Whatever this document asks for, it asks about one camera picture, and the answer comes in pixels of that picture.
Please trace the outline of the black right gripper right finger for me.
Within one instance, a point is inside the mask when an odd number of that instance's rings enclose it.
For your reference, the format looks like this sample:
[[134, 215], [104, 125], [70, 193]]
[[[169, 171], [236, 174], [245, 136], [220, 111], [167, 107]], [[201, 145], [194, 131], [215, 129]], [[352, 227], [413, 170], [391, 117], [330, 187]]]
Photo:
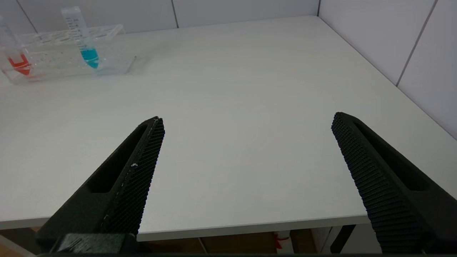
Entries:
[[454, 197], [358, 118], [337, 112], [331, 130], [382, 253], [456, 253]]

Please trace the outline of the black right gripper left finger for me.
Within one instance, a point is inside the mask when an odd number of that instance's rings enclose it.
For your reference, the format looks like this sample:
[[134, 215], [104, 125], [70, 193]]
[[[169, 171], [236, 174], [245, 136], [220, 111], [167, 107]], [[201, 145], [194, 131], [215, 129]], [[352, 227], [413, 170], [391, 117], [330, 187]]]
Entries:
[[164, 138], [162, 118], [139, 124], [39, 229], [39, 246], [54, 250], [70, 236], [135, 238]]

